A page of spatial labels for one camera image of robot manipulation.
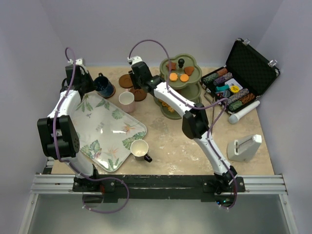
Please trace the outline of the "dark blue mug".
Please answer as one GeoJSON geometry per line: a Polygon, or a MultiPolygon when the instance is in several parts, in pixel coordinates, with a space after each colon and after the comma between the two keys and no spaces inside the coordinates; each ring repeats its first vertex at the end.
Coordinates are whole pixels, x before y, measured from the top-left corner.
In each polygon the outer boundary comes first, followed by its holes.
{"type": "Polygon", "coordinates": [[[107,77],[103,75],[103,73],[99,73],[98,77],[94,80],[96,85],[96,91],[99,92],[107,92],[112,93],[113,90],[116,90],[114,85],[109,81],[107,77]]]}

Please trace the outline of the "round orange cookie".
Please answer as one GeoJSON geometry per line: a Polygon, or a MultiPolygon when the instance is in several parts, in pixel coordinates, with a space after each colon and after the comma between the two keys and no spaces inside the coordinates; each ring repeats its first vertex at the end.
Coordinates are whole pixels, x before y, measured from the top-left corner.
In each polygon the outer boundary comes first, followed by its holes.
{"type": "Polygon", "coordinates": [[[178,79],[178,75],[176,73],[170,73],[169,79],[170,81],[175,82],[178,79]]]}
{"type": "Polygon", "coordinates": [[[181,80],[182,82],[187,82],[187,81],[189,80],[189,76],[188,76],[187,74],[182,74],[182,75],[180,76],[180,80],[181,80]]]}

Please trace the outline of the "metal tongs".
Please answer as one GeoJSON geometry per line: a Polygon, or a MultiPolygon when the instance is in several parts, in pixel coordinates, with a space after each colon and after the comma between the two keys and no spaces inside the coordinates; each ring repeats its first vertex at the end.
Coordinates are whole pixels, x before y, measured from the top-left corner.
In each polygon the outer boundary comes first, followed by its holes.
{"type": "MultiPolygon", "coordinates": [[[[212,96],[209,92],[205,92],[204,94],[205,99],[209,102],[210,105],[214,104],[216,102],[216,98],[212,96]]],[[[210,127],[211,134],[214,134],[214,126],[215,126],[215,121],[217,120],[217,115],[216,115],[216,105],[212,107],[212,126],[210,127]]]]}

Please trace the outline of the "dark grey mug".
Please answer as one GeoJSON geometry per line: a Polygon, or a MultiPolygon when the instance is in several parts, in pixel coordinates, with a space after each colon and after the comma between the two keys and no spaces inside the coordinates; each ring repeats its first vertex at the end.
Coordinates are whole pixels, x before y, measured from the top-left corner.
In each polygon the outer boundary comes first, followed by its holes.
{"type": "Polygon", "coordinates": [[[147,161],[149,163],[153,161],[153,159],[148,154],[149,145],[142,139],[133,141],[130,146],[130,151],[136,161],[147,161]]]}

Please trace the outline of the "pink cup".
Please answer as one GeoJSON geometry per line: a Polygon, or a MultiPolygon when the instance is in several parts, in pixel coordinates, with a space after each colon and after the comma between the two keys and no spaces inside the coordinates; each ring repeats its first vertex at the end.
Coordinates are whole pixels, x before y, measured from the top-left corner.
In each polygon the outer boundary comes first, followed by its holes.
{"type": "Polygon", "coordinates": [[[132,113],[135,110],[135,96],[133,93],[126,91],[118,97],[121,109],[126,113],[132,113]]]}

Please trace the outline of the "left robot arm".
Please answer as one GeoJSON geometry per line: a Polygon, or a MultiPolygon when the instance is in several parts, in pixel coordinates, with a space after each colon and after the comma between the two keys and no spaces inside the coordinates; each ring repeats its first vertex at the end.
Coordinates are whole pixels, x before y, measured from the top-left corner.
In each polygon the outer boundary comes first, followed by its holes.
{"type": "Polygon", "coordinates": [[[89,71],[82,63],[66,66],[60,98],[53,111],[37,121],[44,154],[68,165],[74,172],[73,191],[98,192],[101,179],[95,166],[80,152],[78,133],[71,115],[86,93],[95,90],[89,71]]]}

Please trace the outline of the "round orange cookie front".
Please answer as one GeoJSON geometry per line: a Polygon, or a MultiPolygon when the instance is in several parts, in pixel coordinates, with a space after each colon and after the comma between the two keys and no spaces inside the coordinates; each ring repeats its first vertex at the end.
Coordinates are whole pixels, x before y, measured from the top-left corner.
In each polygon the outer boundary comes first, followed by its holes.
{"type": "Polygon", "coordinates": [[[182,75],[180,76],[180,80],[181,80],[182,82],[187,82],[187,81],[189,80],[189,76],[188,76],[187,74],[182,74],[182,75]]]}

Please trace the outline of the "dark star cookie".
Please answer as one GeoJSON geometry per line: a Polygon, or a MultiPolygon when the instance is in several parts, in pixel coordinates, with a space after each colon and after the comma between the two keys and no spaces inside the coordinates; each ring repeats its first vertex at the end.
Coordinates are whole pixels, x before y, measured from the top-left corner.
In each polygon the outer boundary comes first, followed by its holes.
{"type": "Polygon", "coordinates": [[[176,70],[176,63],[170,61],[166,64],[166,67],[171,70],[176,70]]]}

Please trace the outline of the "brown saucer back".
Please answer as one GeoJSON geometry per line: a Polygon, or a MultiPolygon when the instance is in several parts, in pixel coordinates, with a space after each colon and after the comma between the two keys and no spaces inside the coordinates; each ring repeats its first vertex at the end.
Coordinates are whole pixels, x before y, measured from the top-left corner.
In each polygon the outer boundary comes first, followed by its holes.
{"type": "Polygon", "coordinates": [[[129,89],[133,87],[133,83],[129,74],[122,75],[118,82],[122,88],[129,89]]]}

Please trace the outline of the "heart cookie light brown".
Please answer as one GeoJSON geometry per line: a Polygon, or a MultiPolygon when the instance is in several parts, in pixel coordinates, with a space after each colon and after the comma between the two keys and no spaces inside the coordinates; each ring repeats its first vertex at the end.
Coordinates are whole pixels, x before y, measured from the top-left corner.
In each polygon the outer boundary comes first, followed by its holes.
{"type": "Polygon", "coordinates": [[[184,68],[184,73],[187,74],[188,76],[191,76],[194,70],[195,68],[193,66],[188,66],[184,68]]]}

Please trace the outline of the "leaf pattern serving tray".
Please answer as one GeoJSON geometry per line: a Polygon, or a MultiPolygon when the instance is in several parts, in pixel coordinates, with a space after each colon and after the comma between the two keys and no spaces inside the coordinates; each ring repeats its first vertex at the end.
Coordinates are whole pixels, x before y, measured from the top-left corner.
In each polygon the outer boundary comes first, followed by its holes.
{"type": "Polygon", "coordinates": [[[71,117],[80,152],[108,172],[119,169],[146,126],[96,93],[86,94],[71,117]]]}

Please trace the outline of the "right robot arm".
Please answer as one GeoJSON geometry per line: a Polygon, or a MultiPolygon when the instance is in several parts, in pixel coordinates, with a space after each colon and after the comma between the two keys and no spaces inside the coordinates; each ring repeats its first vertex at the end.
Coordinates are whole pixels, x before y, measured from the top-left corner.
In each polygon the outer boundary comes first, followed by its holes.
{"type": "Polygon", "coordinates": [[[194,103],[174,89],[160,76],[152,76],[149,67],[143,61],[130,62],[129,75],[136,88],[158,98],[172,107],[182,118],[184,135],[194,140],[209,160],[216,177],[219,193],[227,192],[232,187],[238,192],[237,172],[223,156],[212,138],[205,107],[202,103],[194,103]]]}

